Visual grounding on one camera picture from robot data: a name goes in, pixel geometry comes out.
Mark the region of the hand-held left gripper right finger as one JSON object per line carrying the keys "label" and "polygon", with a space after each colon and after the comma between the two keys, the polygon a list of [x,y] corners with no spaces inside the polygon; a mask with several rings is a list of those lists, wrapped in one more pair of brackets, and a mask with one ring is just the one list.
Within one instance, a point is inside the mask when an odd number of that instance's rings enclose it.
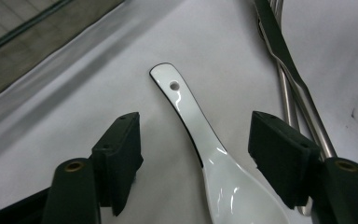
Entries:
{"label": "hand-held left gripper right finger", "polygon": [[248,152],[287,207],[307,203],[311,174],[320,163],[314,142],[281,119],[254,111]]}

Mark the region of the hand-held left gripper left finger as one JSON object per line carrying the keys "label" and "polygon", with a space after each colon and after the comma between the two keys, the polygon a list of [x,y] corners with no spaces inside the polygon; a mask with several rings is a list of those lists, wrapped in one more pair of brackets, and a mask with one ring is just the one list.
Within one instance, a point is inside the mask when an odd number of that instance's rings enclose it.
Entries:
{"label": "hand-held left gripper left finger", "polygon": [[144,159],[141,154],[140,114],[117,118],[91,150],[101,207],[114,216],[125,208],[132,183]]}

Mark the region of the white ceramic spoon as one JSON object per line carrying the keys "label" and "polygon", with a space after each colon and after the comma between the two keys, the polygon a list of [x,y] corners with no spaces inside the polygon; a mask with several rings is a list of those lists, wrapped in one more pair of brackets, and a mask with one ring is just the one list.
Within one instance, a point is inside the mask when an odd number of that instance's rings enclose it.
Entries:
{"label": "white ceramic spoon", "polygon": [[213,224],[290,224],[273,195],[228,154],[179,71],[160,63],[150,76],[183,122],[198,154]]}

